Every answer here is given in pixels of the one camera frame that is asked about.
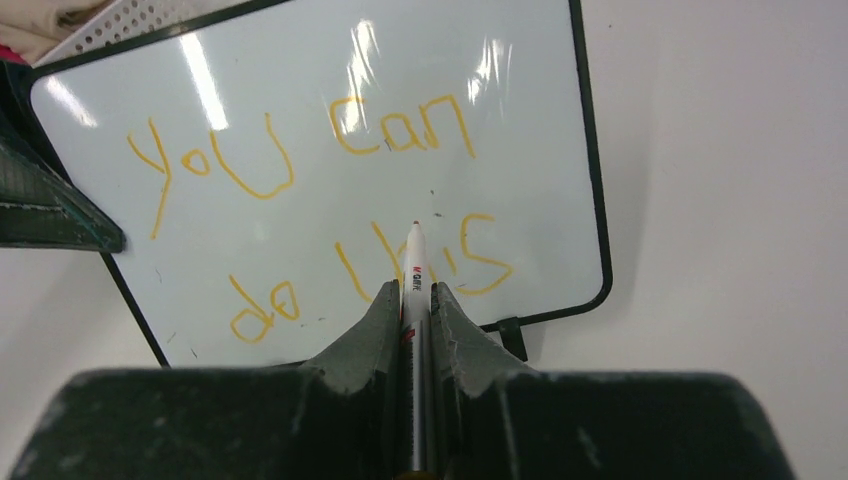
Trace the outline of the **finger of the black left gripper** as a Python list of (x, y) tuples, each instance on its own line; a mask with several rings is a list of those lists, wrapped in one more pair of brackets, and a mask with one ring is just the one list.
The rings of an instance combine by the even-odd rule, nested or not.
[(1, 246), (119, 253), (121, 228), (1, 117)]

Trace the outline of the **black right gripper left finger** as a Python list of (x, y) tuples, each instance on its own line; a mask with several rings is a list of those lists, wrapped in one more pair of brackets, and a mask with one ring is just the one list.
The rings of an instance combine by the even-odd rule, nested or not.
[(400, 289), (298, 366), (89, 370), (13, 479), (388, 479)]

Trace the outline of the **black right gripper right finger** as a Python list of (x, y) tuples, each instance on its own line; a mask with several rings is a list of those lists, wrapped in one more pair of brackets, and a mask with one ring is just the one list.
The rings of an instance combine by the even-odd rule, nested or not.
[(432, 288), (440, 464), (455, 479), (791, 479), (761, 404), (716, 372), (542, 371)]

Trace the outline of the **white marker pen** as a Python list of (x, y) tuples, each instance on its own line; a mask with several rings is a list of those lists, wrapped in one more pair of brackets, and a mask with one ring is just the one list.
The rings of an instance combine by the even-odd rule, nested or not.
[(403, 269), (397, 479), (437, 477), (430, 307), (426, 241), (420, 222), (415, 220), (406, 241)]

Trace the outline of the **black framed whiteboard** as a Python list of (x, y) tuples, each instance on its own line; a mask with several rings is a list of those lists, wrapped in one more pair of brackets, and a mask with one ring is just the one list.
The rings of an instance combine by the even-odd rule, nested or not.
[(612, 267), (577, 1), (251, 1), (35, 69), (27, 112), (123, 231), (158, 360), (307, 359), (402, 275), (493, 331)]

